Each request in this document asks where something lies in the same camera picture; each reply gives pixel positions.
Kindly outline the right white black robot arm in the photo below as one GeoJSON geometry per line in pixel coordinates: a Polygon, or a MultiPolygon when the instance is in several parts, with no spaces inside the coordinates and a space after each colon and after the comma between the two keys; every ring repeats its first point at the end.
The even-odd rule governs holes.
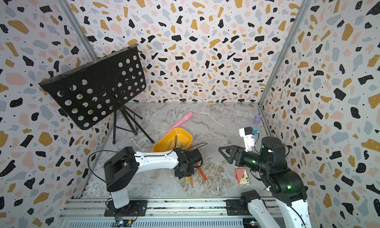
{"type": "Polygon", "coordinates": [[[263,137],[258,153],[231,145],[218,149],[229,164],[258,172],[272,193],[287,228],[311,227],[306,188],[296,172],[288,167],[286,146],[276,137],[263,137]]]}

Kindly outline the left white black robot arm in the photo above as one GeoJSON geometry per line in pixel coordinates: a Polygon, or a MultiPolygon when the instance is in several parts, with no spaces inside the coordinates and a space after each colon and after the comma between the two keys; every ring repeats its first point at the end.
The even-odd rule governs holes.
{"type": "Polygon", "coordinates": [[[158,169],[173,169],[178,179],[190,177],[203,163],[200,151],[173,148],[166,152],[136,152],[131,146],[116,152],[104,163],[106,190],[115,209],[129,207],[127,186],[137,173],[158,169]]]}

